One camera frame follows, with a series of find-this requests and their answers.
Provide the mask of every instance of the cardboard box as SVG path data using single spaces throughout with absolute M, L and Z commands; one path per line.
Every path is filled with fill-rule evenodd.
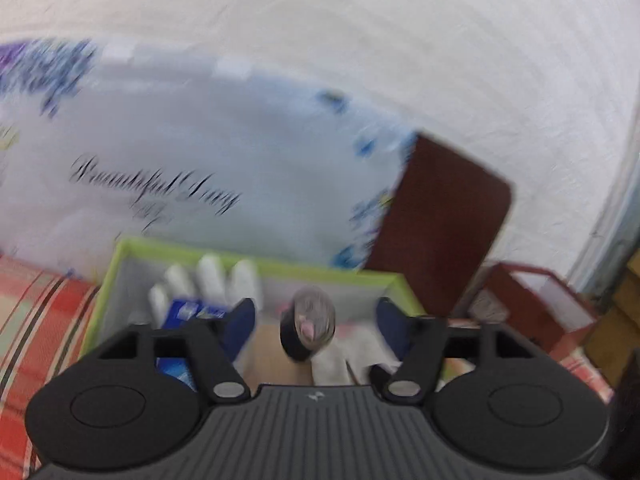
M 168 266 L 181 264 L 187 270 L 194 269 L 206 253 L 217 254 L 227 270 L 239 260 L 250 257 L 167 244 L 149 238 L 125 238 L 119 242 L 89 320 L 82 354 L 126 327 L 134 309 L 145 311 L 150 308 L 146 298 L 148 291 L 162 279 Z M 278 310 L 289 304 L 293 294 L 304 286 L 319 286 L 331 297 L 338 325 L 372 319 L 381 296 L 391 298 L 409 316 L 424 314 L 401 274 L 325 269 L 263 258 L 251 259 L 262 280 L 264 299 L 254 335 L 246 346 L 243 371 L 244 380 L 253 391 L 262 383 L 312 384 L 310 362 L 292 361 L 280 344 Z
M 640 250 L 636 251 L 631 259 L 626 263 L 626 268 L 636 276 L 640 276 Z
M 640 328 L 617 306 L 597 323 L 584 353 L 607 382 L 618 386 L 631 352 L 640 347 Z
M 557 361 L 582 343 L 596 320 L 591 305 L 550 270 L 502 263 L 488 271 L 469 314 L 507 323 Z
M 638 327 L 640 327 L 640 278 L 628 270 L 618 285 L 613 301 Z

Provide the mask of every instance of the white cloth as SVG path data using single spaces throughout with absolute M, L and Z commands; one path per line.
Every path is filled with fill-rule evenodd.
M 0 0 L 0 43 L 117 34 L 245 56 L 369 95 L 515 184 L 496 257 L 566 273 L 625 153 L 639 8 L 640 0 Z
M 316 386 L 344 386 L 353 384 L 349 368 L 358 384 L 369 384 L 373 365 L 393 373 L 400 364 L 375 323 L 363 321 L 338 328 L 331 342 L 311 358 L 311 371 Z
M 233 66 L 113 41 L 0 45 L 0 124 L 14 139 L 0 248 L 91 278 L 114 240 L 140 233 L 363 263 L 412 127 L 362 100 Z

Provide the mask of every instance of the plaid blanket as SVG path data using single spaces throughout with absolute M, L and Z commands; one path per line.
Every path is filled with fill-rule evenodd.
M 0 256 L 0 478 L 39 466 L 24 429 L 27 403 L 78 359 L 97 287 Z

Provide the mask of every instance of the tape roll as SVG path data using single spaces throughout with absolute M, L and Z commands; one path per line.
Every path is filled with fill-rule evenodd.
M 299 290 L 280 318 L 280 343 L 294 361 L 306 361 L 326 346 L 335 333 L 335 308 L 322 290 Z

